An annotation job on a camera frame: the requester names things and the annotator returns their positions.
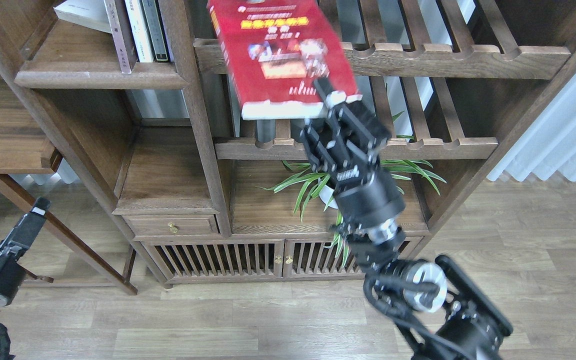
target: wooden floor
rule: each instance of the wooden floor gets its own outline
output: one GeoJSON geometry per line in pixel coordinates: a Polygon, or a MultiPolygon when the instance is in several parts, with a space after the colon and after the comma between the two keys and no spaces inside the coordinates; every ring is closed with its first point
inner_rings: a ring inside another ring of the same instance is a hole
{"type": "MultiPolygon", "coordinates": [[[[28,189],[121,266],[126,245],[80,184],[28,189]]],[[[20,212],[0,196],[0,239],[20,212]]],[[[576,359],[576,183],[484,183],[424,249],[451,255],[512,321],[506,360],[576,359]]],[[[37,274],[93,277],[50,234],[22,259],[37,274]]],[[[112,287],[22,288],[0,313],[29,360],[408,360],[361,281],[193,284],[162,289],[143,262],[137,296],[112,287]]],[[[442,322],[424,316],[432,328],[442,322]]]]}

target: book spine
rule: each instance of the book spine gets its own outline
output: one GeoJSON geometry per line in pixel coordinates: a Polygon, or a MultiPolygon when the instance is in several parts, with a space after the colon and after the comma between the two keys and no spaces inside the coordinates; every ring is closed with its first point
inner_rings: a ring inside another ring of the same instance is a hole
{"type": "Polygon", "coordinates": [[[139,62],[152,63],[154,61],[153,45],[148,35],[148,27],[146,26],[141,0],[125,0],[125,2],[139,62]]]}
{"type": "Polygon", "coordinates": [[[126,12],[124,0],[104,0],[105,11],[110,22],[110,32],[112,41],[119,59],[119,68],[124,74],[133,72],[133,67],[137,63],[137,50],[131,34],[130,21],[126,12]]]}
{"type": "Polygon", "coordinates": [[[143,12],[146,15],[146,23],[150,32],[152,49],[155,53],[155,60],[158,62],[169,61],[169,54],[162,25],[162,15],[157,0],[143,0],[143,12]]]}

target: white curtain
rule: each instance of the white curtain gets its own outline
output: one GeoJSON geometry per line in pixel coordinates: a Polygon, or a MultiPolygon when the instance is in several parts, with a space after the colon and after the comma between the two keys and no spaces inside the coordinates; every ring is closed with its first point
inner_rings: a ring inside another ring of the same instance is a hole
{"type": "Polygon", "coordinates": [[[530,173],[547,180],[557,171],[576,182],[576,74],[487,178],[504,171],[519,182],[530,173]]]}

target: red book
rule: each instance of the red book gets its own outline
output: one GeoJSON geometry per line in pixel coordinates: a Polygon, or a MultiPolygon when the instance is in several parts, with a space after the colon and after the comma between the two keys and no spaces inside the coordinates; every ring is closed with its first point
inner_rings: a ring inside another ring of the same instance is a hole
{"type": "Polygon", "coordinates": [[[244,120],[324,117],[313,80],[361,98],[339,38],[315,0],[209,0],[244,120]]]}

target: bookshelf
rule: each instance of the bookshelf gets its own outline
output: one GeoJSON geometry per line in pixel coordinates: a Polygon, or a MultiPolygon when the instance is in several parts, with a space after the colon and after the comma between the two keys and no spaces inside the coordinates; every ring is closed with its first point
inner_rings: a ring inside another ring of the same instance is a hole
{"type": "Polygon", "coordinates": [[[112,35],[48,17],[54,25],[14,82],[31,89],[183,89],[173,63],[135,64],[121,73],[112,35]]]}
{"type": "MultiPolygon", "coordinates": [[[[341,34],[338,3],[318,4],[341,34]]],[[[391,140],[384,157],[432,160],[448,180],[441,196],[423,181],[404,185],[401,250],[415,256],[575,73],[576,0],[476,0],[468,23],[455,0],[437,0],[452,45],[430,41],[416,0],[398,4],[408,43],[388,42],[384,19],[397,14],[358,0],[365,43],[342,45],[386,122],[383,79],[401,77],[415,139],[391,140]],[[426,108],[414,77],[432,79],[426,108]]],[[[330,211],[313,201],[302,224],[294,193],[255,187],[284,178],[276,160],[304,151],[287,120],[269,143],[243,128],[234,136],[203,2],[160,0],[176,62],[131,75],[119,72],[110,36],[55,21],[52,5],[0,1],[0,74],[163,285],[360,275],[322,250],[330,211]],[[125,89],[183,89],[190,126],[143,126],[151,121],[125,89]]]]}

